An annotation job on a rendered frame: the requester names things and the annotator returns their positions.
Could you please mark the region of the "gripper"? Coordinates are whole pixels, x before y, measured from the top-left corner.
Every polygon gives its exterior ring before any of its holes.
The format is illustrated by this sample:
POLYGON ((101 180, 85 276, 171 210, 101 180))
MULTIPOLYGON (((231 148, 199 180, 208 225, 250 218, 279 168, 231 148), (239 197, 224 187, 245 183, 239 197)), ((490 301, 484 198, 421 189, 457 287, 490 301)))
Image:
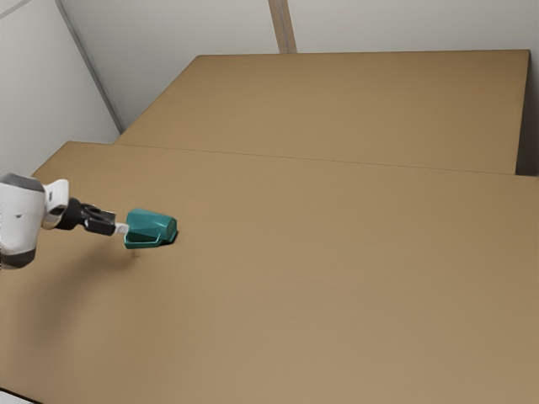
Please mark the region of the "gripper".
POLYGON ((70 231, 82 226, 86 231, 108 237, 114 234, 125 235, 128 232, 128 225, 115 223, 115 217, 115 213, 70 198, 61 219, 56 224, 56 229, 70 231))

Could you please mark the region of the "teal faceted mug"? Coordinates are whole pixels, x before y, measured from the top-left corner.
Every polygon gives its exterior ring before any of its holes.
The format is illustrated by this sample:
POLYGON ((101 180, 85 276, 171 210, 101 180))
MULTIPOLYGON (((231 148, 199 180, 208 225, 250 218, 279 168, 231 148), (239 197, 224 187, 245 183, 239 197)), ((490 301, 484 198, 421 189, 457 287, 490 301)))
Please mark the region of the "teal faceted mug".
POLYGON ((172 244, 178 235, 178 222, 170 215, 134 209, 126 217, 128 232, 124 235, 127 249, 155 248, 172 244))

